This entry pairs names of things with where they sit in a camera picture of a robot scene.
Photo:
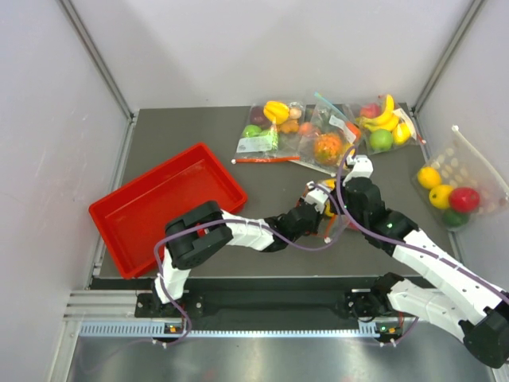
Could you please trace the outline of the zip bag with bananas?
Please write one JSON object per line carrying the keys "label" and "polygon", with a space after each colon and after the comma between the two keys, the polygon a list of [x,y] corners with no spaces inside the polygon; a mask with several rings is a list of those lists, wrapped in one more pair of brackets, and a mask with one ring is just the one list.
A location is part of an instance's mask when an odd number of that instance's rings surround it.
{"label": "zip bag with bananas", "polygon": [[332,190],[328,195],[329,200],[325,207],[324,218],[319,226],[319,231],[316,235],[314,235],[320,237],[328,244],[334,237],[340,235],[345,229],[347,229],[347,225],[351,221],[340,209],[340,203],[337,198],[336,181],[334,179],[327,179],[315,183],[324,184]]}

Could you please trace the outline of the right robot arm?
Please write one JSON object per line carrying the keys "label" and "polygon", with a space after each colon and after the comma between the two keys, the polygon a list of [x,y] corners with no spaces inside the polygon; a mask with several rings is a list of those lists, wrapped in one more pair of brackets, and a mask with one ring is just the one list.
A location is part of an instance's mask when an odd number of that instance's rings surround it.
{"label": "right robot arm", "polygon": [[468,270],[404,214],[385,206],[368,177],[339,182],[340,207],[374,247],[416,271],[432,285],[425,289],[398,275],[371,295],[382,315],[394,310],[420,318],[460,341],[482,364],[508,361],[508,293]]}

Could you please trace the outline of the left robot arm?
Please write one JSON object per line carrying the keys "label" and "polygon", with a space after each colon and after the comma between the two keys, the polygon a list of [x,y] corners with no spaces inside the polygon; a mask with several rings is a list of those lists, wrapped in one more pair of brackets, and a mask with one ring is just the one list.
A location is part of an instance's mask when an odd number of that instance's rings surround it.
{"label": "left robot arm", "polygon": [[317,233],[327,203],[325,195],[302,197],[287,213],[249,219],[208,201],[174,219],[154,247],[159,268],[153,282],[154,308],[166,316],[175,314],[190,271],[226,246],[271,253]]}

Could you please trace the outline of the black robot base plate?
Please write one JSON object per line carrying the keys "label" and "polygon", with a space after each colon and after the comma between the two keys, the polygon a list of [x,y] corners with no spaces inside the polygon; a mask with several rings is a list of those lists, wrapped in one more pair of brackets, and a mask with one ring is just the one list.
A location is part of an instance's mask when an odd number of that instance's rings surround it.
{"label": "black robot base plate", "polygon": [[222,309],[326,310],[340,318],[395,316],[375,291],[376,277],[190,278],[177,305],[190,318]]}

